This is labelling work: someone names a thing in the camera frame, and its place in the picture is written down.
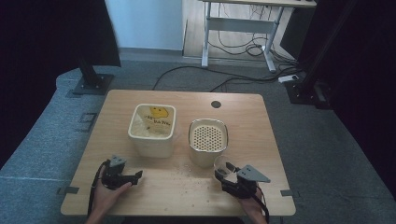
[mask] floor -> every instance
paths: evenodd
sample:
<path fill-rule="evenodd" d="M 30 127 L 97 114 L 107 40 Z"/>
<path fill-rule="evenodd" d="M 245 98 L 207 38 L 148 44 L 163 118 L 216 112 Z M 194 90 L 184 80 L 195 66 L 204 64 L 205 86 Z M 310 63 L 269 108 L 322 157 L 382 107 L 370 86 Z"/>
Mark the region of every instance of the floor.
<path fill-rule="evenodd" d="M 209 70 L 199 60 L 150 51 L 121 53 L 122 68 L 95 67 L 114 74 L 110 89 L 151 90 L 166 71 L 158 91 L 210 91 L 227 76 L 269 77 L 262 63 L 213 60 Z M 93 114 L 105 96 L 70 94 L 78 70 L 57 79 L 57 91 L 35 127 L 0 171 L 0 218 L 5 223 L 84 223 L 85 217 L 67 217 L 60 208 L 90 137 Z M 263 97 L 285 172 L 293 192 L 296 214 L 271 217 L 271 223 L 381 223 L 396 220 L 396 202 L 359 145 L 331 110 L 293 105 L 278 82 L 242 82 L 216 91 L 256 93 Z M 107 217 L 121 223 L 123 217 Z M 139 217 L 135 224 L 163 223 L 158 217 Z"/>

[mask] desk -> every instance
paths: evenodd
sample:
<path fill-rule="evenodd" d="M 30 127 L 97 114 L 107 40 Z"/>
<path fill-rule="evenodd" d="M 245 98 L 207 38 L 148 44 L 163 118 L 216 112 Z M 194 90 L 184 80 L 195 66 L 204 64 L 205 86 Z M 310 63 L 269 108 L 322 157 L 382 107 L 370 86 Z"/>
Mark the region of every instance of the desk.
<path fill-rule="evenodd" d="M 273 44 L 276 30 L 282 17 L 284 7 L 315 7 L 315 1 L 306 0 L 201 0 L 207 2 L 206 22 L 205 22 L 205 40 L 202 50 L 202 67 L 208 67 L 208 38 L 210 30 L 217 31 L 231 31 L 243 33 L 257 33 L 269 34 L 265 46 L 262 46 L 263 55 L 267 62 L 268 69 L 274 73 L 276 68 L 274 66 L 273 58 L 270 54 L 270 49 Z M 229 4 L 243 4 L 243 5 L 262 5 L 270 7 L 279 7 L 276 19 L 274 21 L 254 21 L 254 20 L 239 20 L 229 18 L 215 18 L 210 16 L 212 3 L 229 3 Z"/>
<path fill-rule="evenodd" d="M 211 106 L 213 101 L 220 108 Z M 134 150 L 128 127 L 139 104 L 173 105 L 177 110 L 177 140 L 169 159 L 142 158 Z M 86 215 L 91 183 L 100 164 L 113 154 L 126 159 L 124 175 L 143 170 L 133 186 L 109 212 L 120 216 L 242 216 L 239 203 L 221 190 L 213 168 L 202 169 L 189 158 L 189 126 L 195 119 L 219 119 L 228 128 L 229 145 L 223 155 L 246 164 L 271 179 L 261 183 L 272 216 L 292 216 L 292 197 L 262 97 L 258 94 L 110 91 L 71 182 L 77 194 L 66 194 L 64 215 Z"/>

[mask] perforated container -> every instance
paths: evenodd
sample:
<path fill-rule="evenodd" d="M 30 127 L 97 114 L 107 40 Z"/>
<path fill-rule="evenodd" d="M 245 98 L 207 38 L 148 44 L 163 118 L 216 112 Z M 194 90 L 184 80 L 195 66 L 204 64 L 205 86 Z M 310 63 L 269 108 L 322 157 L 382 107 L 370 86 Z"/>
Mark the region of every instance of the perforated container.
<path fill-rule="evenodd" d="M 215 158 L 228 146 L 225 124 L 217 119 L 196 119 L 189 130 L 190 158 L 200 167 L 213 167 Z"/>

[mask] white desk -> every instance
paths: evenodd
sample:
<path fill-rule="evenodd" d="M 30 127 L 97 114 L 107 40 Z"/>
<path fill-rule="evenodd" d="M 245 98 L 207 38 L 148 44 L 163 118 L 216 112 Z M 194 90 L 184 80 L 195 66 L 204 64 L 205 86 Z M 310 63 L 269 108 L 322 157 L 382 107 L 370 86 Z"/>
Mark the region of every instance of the white desk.
<path fill-rule="evenodd" d="M 207 3 L 206 23 L 205 23 L 205 40 L 202 50 L 202 67 L 208 66 L 208 38 L 210 30 L 217 31 L 231 31 L 243 33 L 258 33 L 268 34 L 268 40 L 265 46 L 262 46 L 262 51 L 267 61 L 268 69 L 274 73 L 276 71 L 270 49 L 273 44 L 277 27 L 280 18 L 282 17 L 284 7 L 315 7 L 315 1 L 306 0 L 201 0 Z M 254 21 L 254 20 L 240 20 L 229 18 L 216 18 L 210 16 L 212 3 L 229 3 L 229 4 L 243 4 L 243 5 L 262 5 L 270 7 L 279 7 L 276 19 L 274 21 Z"/>

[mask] black wire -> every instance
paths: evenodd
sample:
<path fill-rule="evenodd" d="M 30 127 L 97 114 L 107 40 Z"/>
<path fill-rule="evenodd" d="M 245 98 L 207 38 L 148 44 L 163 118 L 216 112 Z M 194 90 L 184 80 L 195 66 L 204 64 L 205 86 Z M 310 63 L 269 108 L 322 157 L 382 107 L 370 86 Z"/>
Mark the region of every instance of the black wire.
<path fill-rule="evenodd" d="M 262 6 L 262 13 L 260 13 L 259 20 L 261 20 L 261 19 L 262 19 L 263 12 L 264 12 L 264 6 Z"/>
<path fill-rule="evenodd" d="M 100 174 L 100 172 L 101 172 L 101 170 L 102 170 L 102 167 L 103 167 L 105 164 L 107 164 L 107 163 L 108 163 L 108 161 L 104 161 L 104 162 L 99 166 L 99 169 L 98 169 L 98 171 L 96 172 L 95 178 L 93 179 L 93 182 L 92 182 L 92 185 L 91 185 L 91 191 L 90 191 L 90 201 L 88 202 L 87 217 L 90 216 L 91 211 L 92 211 L 93 197 L 94 197 L 94 194 L 95 194 L 95 189 L 96 189 L 96 186 L 97 186 L 97 182 L 98 182 L 98 180 L 99 180 L 99 174 Z"/>
<path fill-rule="evenodd" d="M 270 212 L 268 211 L 268 208 L 267 208 L 267 202 L 265 201 L 264 192 L 262 192 L 262 189 L 259 186 L 257 186 L 257 189 L 259 189 L 260 192 L 262 193 L 262 197 L 264 198 L 264 203 L 255 194 L 253 195 L 253 199 L 262 207 L 262 210 L 265 213 L 265 220 L 269 224 L 270 223 Z"/>
<path fill-rule="evenodd" d="M 276 52 L 273 49 L 271 49 L 270 52 L 273 54 L 274 58 L 276 60 L 280 61 L 280 62 L 289 63 L 289 64 L 292 64 L 292 65 L 297 65 L 298 64 L 297 60 L 288 58 L 288 57 L 286 57 L 284 55 L 281 55 L 281 54 L 279 54 L 278 52 Z"/>
<path fill-rule="evenodd" d="M 240 78 L 245 77 L 245 76 L 240 76 L 240 75 L 237 75 L 237 74 L 232 74 L 232 73 L 227 73 L 227 72 L 221 72 L 221 71 L 216 71 L 216 70 L 210 70 L 210 69 L 203 68 L 203 67 L 198 67 L 198 66 L 191 66 L 191 65 L 179 66 L 179 67 L 172 68 L 172 69 L 170 69 L 170 70 L 168 70 L 168 71 L 162 73 L 162 74 L 158 77 L 157 81 L 155 82 L 154 86 L 153 86 L 151 89 L 154 91 L 155 88 L 158 86 L 158 83 L 160 83 L 161 79 L 162 79 L 166 74 L 168 74 L 168 73 L 170 73 L 170 72 L 173 72 L 173 71 L 175 71 L 175 70 L 178 70 L 178 69 L 182 69 L 182 68 L 195 68 L 195 69 L 206 70 L 206 71 L 209 71 L 209 72 L 212 72 L 212 73 L 218 73 L 218 74 L 223 74 L 223 75 L 228 75 L 228 76 L 233 76 L 233 77 L 240 77 Z"/>
<path fill-rule="evenodd" d="M 220 7 L 221 7 L 221 3 L 219 3 L 219 12 L 218 12 L 219 16 L 220 16 Z M 242 44 L 242 45 L 238 45 L 238 46 L 228 46 L 228 45 L 225 45 L 225 44 L 221 41 L 220 31 L 218 31 L 219 42 L 220 42 L 220 44 L 221 44 L 224 48 L 236 49 L 236 48 L 245 47 L 245 51 L 237 52 L 237 53 L 233 53 L 233 52 L 230 52 L 230 51 L 228 51 L 228 50 L 226 50 L 226 49 L 223 49 L 222 47 L 213 45 L 213 44 L 210 43 L 209 41 L 208 41 L 208 43 L 209 43 L 209 45 L 212 46 L 213 48 L 220 49 L 220 50 L 222 50 L 222 51 L 224 51 L 224 52 L 226 52 L 226 53 L 228 53 L 228 54 L 230 54 L 230 55 L 241 55 L 241 54 L 247 53 L 247 54 L 250 55 L 250 56 L 258 57 L 258 56 L 260 56 L 260 55 L 263 54 L 263 52 L 262 52 L 262 45 L 256 44 L 256 43 L 254 42 L 254 40 L 257 40 L 257 39 L 265 39 L 265 38 L 264 38 L 264 37 L 254 37 L 254 35 L 255 35 L 255 34 L 253 34 L 252 39 L 251 39 L 250 41 L 248 41 L 246 44 Z M 250 50 L 252 50 L 252 49 L 259 49 L 260 52 L 259 52 L 259 53 L 251 53 Z"/>
<path fill-rule="evenodd" d="M 287 68 L 285 68 L 285 69 L 279 69 L 280 72 L 279 72 L 278 74 L 276 74 L 276 75 L 269 76 L 269 77 L 255 78 L 255 77 L 240 76 L 240 75 L 232 74 L 232 73 L 220 72 L 220 71 L 216 71 L 216 70 L 210 70 L 210 69 L 203 68 L 203 67 L 197 67 L 197 66 L 190 66 L 190 65 L 187 65 L 187 66 L 176 67 L 176 68 L 170 69 L 170 70 L 168 70 L 168 71 L 162 73 L 162 74 L 158 77 L 158 79 L 157 79 L 157 81 L 155 82 L 154 86 L 152 87 L 152 90 L 153 90 L 153 91 L 155 90 L 155 88 L 156 88 L 156 87 L 158 86 L 158 84 L 160 83 L 161 79 L 163 79 L 163 77 L 164 77 L 166 74 L 168 74 L 168 73 L 170 73 L 170 72 L 173 72 L 173 71 L 176 71 L 176 70 L 178 70 L 178 69 L 182 69 L 182 68 L 195 68 L 195 69 L 200 69 L 200 70 L 206 70 L 206 71 L 212 72 L 212 73 L 217 73 L 217 74 L 223 74 L 223 75 L 231 76 L 231 77 L 228 77 L 228 78 L 227 78 L 226 80 L 224 80 L 223 82 L 221 82 L 221 83 L 220 83 L 219 85 L 217 85 L 215 88 L 213 88 L 210 92 L 216 90 L 217 88 L 220 88 L 221 91 L 223 91 L 223 88 L 224 88 L 225 90 L 227 90 L 227 86 L 226 86 L 226 85 L 229 84 L 229 83 L 230 83 L 231 81 L 233 81 L 233 80 L 244 80 L 244 81 L 248 81 L 248 82 L 245 82 L 245 83 L 233 83 L 233 84 L 251 84 L 251 83 L 260 83 L 260 84 L 262 84 L 262 83 L 274 82 L 274 81 L 276 81 L 279 77 L 283 77 L 283 76 L 292 75 L 292 74 L 296 74 L 296 73 L 302 72 L 301 69 L 297 69 L 297 68 L 295 68 L 294 66 L 291 66 L 291 67 L 287 67 Z"/>

